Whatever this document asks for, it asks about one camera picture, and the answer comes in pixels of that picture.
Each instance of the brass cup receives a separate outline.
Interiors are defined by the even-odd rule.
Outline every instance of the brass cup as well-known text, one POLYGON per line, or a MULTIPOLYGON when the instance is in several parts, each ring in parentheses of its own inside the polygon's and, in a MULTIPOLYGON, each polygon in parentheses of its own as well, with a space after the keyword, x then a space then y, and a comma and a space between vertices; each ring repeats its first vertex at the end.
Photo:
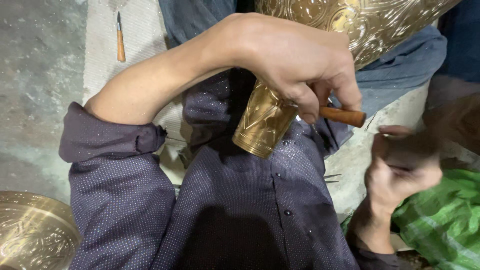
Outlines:
POLYGON ((233 143, 266 159, 297 116, 297 108, 257 80, 247 109, 233 135, 233 143))

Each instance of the green plastic bag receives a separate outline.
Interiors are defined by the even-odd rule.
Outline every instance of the green plastic bag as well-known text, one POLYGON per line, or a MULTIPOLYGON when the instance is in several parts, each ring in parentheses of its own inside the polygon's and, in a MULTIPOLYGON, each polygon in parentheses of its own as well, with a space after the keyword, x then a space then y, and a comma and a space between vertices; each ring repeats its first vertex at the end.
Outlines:
POLYGON ((446 170, 442 182, 405 199, 393 222, 437 269, 480 270, 480 173, 446 170))

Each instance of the concrete floor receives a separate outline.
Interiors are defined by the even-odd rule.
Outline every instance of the concrete floor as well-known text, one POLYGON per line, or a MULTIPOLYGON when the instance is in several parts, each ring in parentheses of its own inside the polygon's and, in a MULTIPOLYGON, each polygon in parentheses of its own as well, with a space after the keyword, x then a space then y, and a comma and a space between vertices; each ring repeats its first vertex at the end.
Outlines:
POLYGON ((0 0, 0 190, 69 203, 62 119, 82 100, 85 0, 0 0))

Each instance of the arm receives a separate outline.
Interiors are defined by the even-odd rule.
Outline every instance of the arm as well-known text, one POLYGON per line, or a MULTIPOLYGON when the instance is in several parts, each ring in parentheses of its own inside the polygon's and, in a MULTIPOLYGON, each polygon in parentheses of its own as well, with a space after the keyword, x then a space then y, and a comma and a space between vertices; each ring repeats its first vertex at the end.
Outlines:
POLYGON ((150 123, 176 95, 235 66, 254 72, 297 103, 309 123, 318 118, 327 89, 347 109, 360 108, 346 35, 251 13, 230 15, 181 46, 127 68, 85 109, 108 122, 150 123))
MULTIPOLYGON (((385 126, 385 134, 406 135, 407 128, 385 126)), ((432 160, 412 172, 389 167, 382 159, 386 151, 383 134, 375 136, 372 163, 365 173, 367 196, 359 205, 348 226, 347 242, 363 269, 398 269, 390 244, 390 219, 405 198, 437 185, 442 177, 438 160, 432 160)))

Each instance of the small knife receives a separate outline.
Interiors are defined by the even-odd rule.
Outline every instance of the small knife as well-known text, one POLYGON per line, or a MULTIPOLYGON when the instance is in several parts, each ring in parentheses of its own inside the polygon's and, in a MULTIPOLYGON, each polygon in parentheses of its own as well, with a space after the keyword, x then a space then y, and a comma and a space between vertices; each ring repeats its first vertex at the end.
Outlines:
POLYGON ((123 47, 123 33, 121 31, 120 11, 117 13, 117 60, 125 61, 125 48, 123 47))

